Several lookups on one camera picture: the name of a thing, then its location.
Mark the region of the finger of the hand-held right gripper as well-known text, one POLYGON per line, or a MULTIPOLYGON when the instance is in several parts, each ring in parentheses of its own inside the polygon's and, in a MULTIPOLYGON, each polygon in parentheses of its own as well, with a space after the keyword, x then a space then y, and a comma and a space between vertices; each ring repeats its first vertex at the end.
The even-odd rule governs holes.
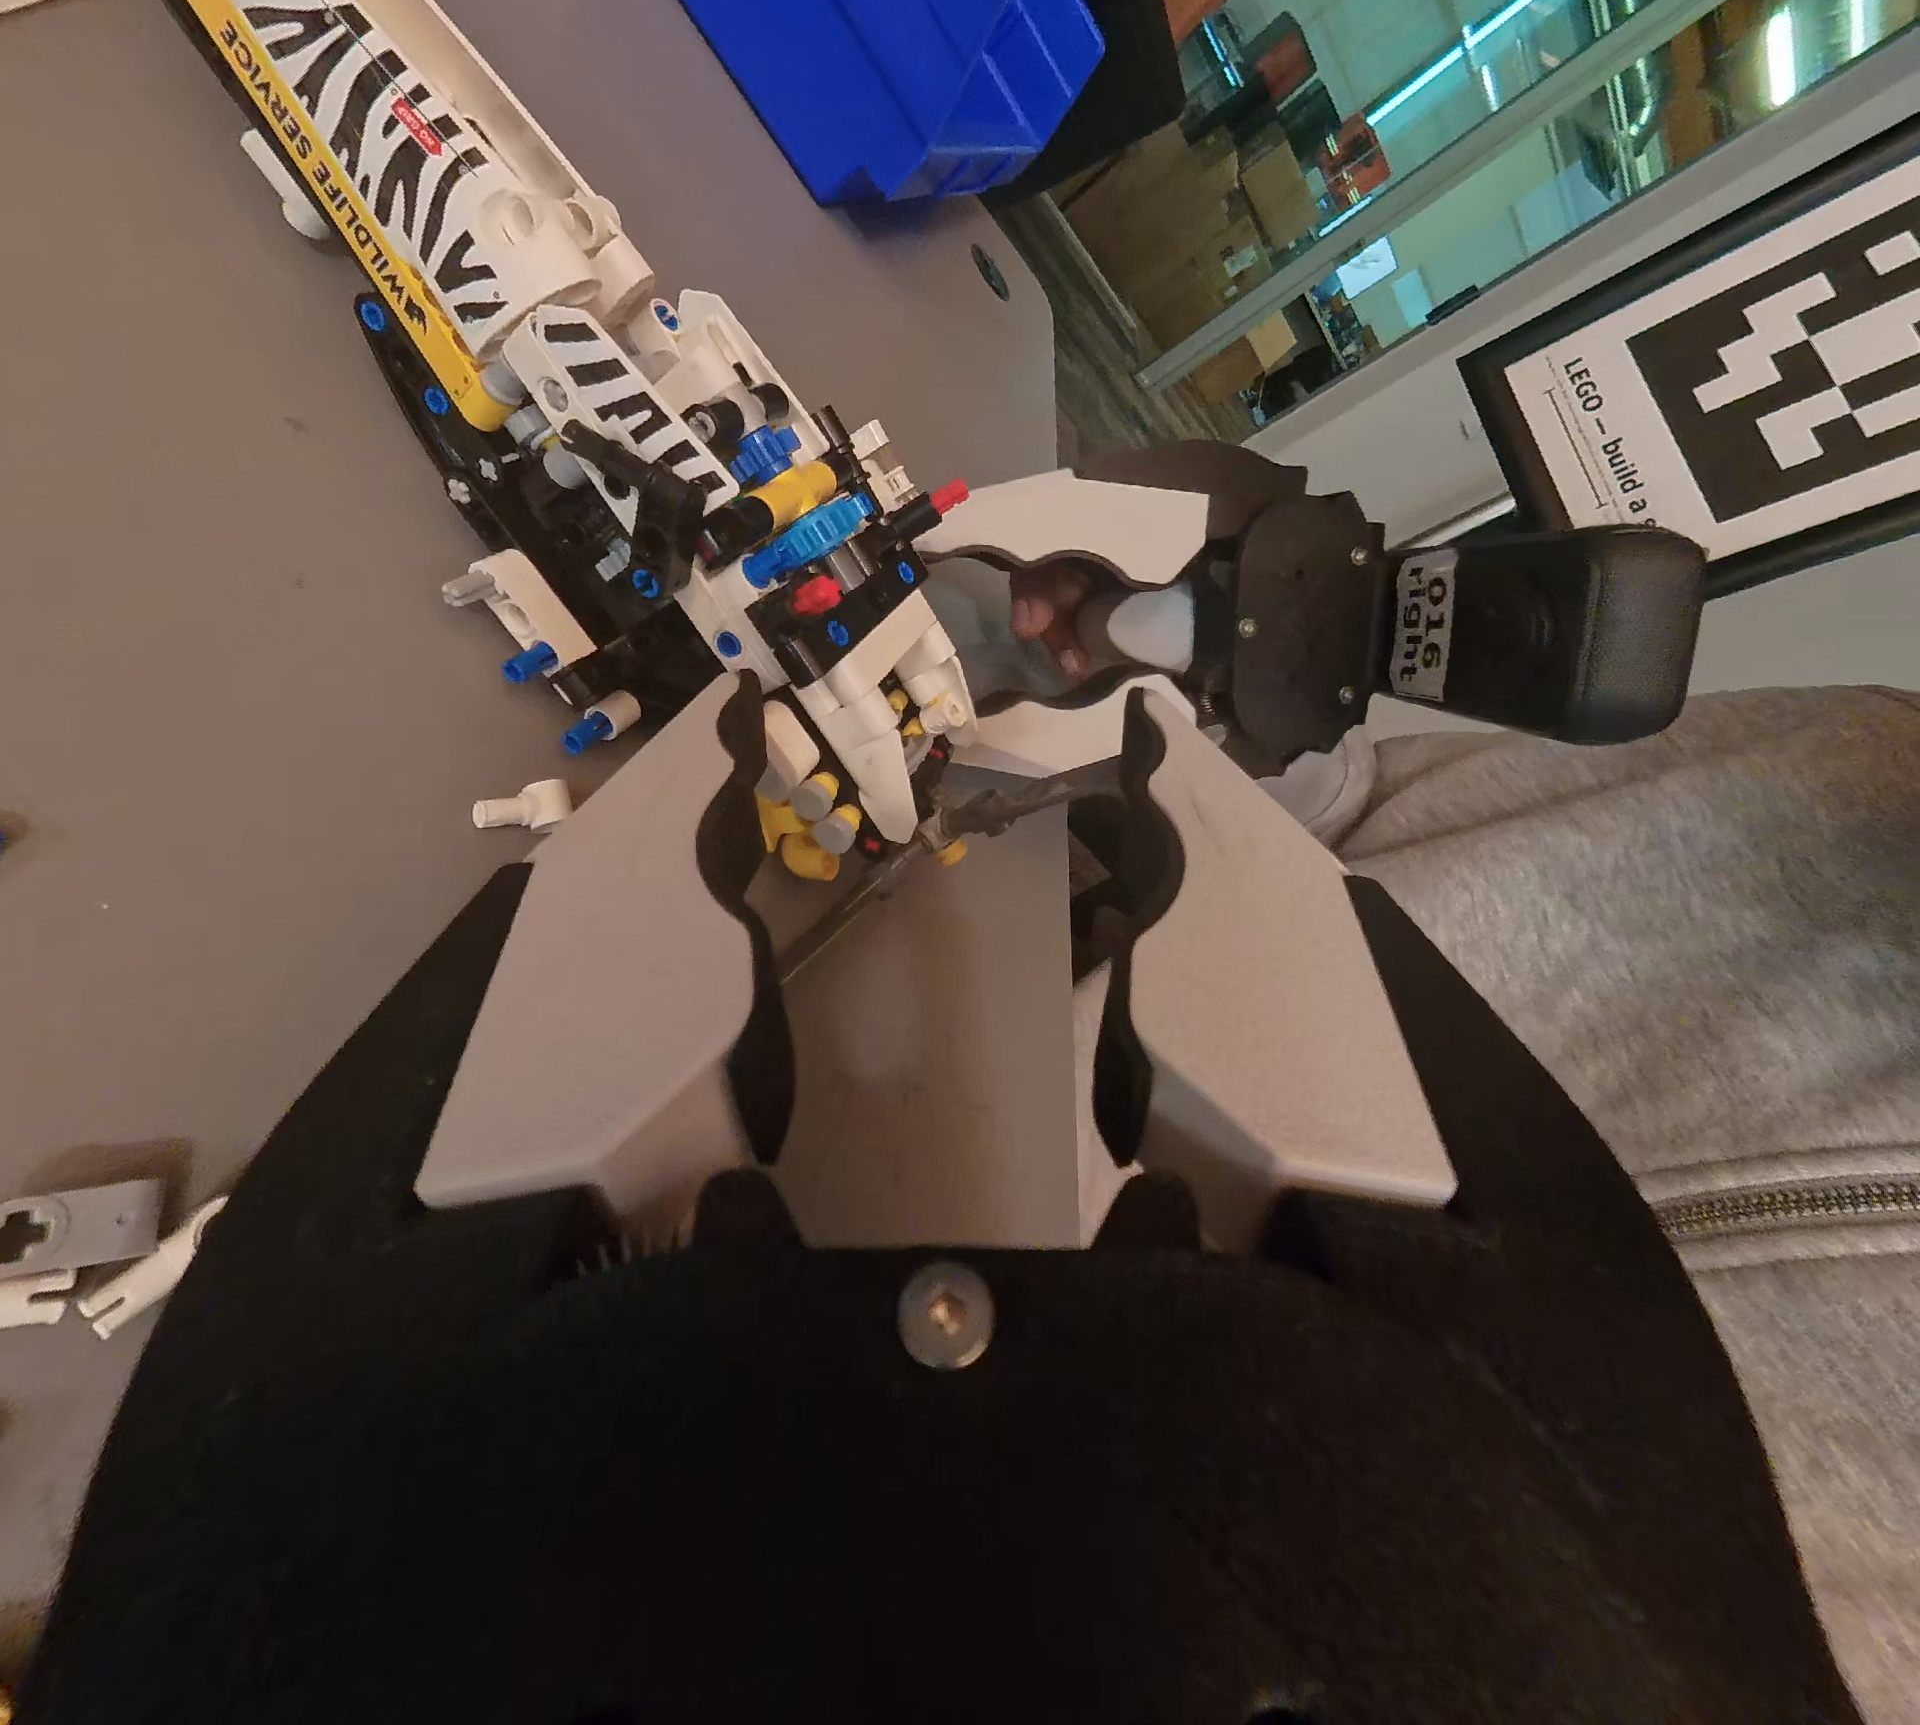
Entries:
POLYGON ((1209 497, 1183 487, 1082 477, 1069 467, 971 490, 915 545, 927 561, 1010 570, 1078 561, 1115 585, 1173 585, 1209 540, 1209 497))
POLYGON ((1121 753, 1127 694, 1127 682, 1115 682, 1083 703, 1011 692, 980 701, 971 768, 1037 780, 1102 767, 1121 753))

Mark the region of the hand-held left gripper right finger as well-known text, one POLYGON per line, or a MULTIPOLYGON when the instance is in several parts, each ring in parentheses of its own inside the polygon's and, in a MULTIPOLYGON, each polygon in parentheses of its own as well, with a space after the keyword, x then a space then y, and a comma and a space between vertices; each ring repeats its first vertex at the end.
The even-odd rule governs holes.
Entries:
POLYGON ((1197 1210, 1458 1190, 1337 859, 1170 696, 1125 696, 1115 942, 1090 978, 1087 1112, 1124 1178, 1197 1210))

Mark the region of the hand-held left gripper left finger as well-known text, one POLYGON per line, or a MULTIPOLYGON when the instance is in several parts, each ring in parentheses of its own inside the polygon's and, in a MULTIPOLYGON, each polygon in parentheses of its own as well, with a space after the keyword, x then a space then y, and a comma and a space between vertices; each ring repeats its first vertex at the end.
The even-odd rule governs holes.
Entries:
POLYGON ((772 1166, 795 1049, 766 922, 756 682, 712 682, 534 850, 416 1194, 689 1210, 772 1166))

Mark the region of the grey lego propeller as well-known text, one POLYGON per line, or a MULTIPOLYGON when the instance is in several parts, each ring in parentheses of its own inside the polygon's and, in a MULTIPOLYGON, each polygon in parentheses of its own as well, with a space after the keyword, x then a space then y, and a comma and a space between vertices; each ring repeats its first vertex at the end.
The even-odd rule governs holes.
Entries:
POLYGON ((996 783, 971 792, 952 792, 948 786, 938 786, 932 792, 930 815, 912 839, 890 848, 878 868, 861 873, 849 894, 832 903, 780 953, 777 983, 786 987, 872 910, 894 898, 922 865, 936 862, 949 848, 969 844, 971 839, 996 839, 1047 809, 1113 795, 1115 788, 1117 767, 1112 761, 1044 778, 996 783))

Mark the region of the zebra striped lego plane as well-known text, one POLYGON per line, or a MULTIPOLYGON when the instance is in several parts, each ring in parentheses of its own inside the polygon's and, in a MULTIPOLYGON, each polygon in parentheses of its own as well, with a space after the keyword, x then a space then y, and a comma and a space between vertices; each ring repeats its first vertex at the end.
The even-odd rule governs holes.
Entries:
POLYGON ((942 783, 978 714, 924 540, 965 482, 924 490, 875 419, 807 406, 719 296, 660 296, 435 0, 161 1, 284 218, 361 272, 361 338, 484 551, 444 600, 568 707, 564 750, 749 676, 790 873, 956 862, 942 783))

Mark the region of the pile of small lego pieces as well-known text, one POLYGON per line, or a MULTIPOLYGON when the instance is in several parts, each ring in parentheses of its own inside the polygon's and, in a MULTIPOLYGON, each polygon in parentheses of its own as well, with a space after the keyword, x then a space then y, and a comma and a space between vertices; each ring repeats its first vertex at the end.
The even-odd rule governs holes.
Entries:
POLYGON ((118 1272, 76 1304, 98 1337, 207 1267, 213 1291, 188 1314, 311 1342, 451 1329, 576 1272, 593 1237, 564 1199, 430 1219, 411 1178, 524 882, 494 874, 402 974, 273 1130, 255 1160, 259 1186, 238 1185, 174 1230, 152 1173, 5 1199, 4 1326, 57 1322, 78 1277, 107 1265, 118 1272))

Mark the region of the person's right hand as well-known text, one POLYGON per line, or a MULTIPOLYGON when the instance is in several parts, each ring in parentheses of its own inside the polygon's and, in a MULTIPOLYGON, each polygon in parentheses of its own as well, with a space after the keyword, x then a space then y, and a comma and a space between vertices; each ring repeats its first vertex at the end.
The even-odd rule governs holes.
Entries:
POLYGON ((1010 572, 1011 633, 1049 688, 1075 688, 1127 662, 1091 610, 1115 582, 1091 561, 1044 561, 1010 572))

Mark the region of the grey hooded sweatshirt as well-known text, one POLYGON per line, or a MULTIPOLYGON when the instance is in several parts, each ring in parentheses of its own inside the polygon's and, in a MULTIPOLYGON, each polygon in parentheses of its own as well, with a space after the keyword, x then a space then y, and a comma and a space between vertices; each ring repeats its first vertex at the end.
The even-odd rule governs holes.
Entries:
POLYGON ((1694 696, 1571 749, 1352 733, 1308 828, 1635 1181, 1740 1376, 1836 1665, 1918 1714, 1918 701, 1694 696))

